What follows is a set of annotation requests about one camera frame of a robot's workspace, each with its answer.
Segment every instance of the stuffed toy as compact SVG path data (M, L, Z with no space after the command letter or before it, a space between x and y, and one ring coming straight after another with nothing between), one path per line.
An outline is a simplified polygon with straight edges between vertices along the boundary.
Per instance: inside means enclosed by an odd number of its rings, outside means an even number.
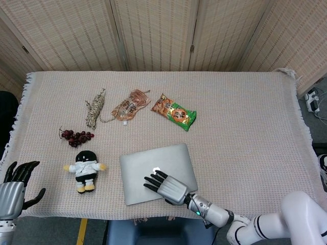
M65 165L63 169L76 174L77 192L83 194L95 190L94 179L99 170L105 170L106 165L97 163L97 156L91 151L81 151L76 156L74 165Z

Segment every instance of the green snack package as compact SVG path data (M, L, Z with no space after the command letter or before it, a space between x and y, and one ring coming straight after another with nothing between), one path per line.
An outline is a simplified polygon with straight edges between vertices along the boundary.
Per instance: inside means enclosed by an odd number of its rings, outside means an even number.
M189 111L167 98L164 94L154 104L151 111L155 111L160 115L180 125L186 131L189 130L191 124L196 118L196 111Z

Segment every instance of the power strip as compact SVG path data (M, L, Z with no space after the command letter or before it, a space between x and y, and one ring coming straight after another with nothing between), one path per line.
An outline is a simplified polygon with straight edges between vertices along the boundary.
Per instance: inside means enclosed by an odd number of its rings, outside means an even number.
M317 113L320 111L318 106L318 90L316 88L311 89L305 94L305 100L309 112Z

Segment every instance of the twine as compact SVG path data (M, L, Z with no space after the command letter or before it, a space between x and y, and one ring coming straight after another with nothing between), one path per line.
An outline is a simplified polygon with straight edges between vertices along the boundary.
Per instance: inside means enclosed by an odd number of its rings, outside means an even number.
M86 125L93 130L97 127L97 119L99 117L100 121L103 123L107 123L109 121L115 120L115 118L111 118L109 120L102 120L100 112L104 105L104 98L105 98L105 91L106 89L103 88L102 92L99 93L92 101L92 105L88 101L86 102L86 106L88 108L88 113L86 117Z

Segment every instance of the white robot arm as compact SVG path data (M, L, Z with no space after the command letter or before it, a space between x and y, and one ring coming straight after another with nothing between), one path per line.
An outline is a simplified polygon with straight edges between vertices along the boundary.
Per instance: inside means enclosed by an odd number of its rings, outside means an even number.
M156 170L145 179L145 187L162 195L172 205L186 204L203 218L208 227L229 223L227 239L231 245L250 245L262 239L291 238L293 245L327 244L327 212L306 193L297 191L284 197L281 213L260 215L252 220L224 210L197 194L175 178Z
M20 165L14 172L17 162L9 166L5 180L0 184L0 244L10 245L16 225L13 220L20 216L23 209L37 204L45 193L41 189L35 199L25 202L25 189L33 169L40 162L33 161Z

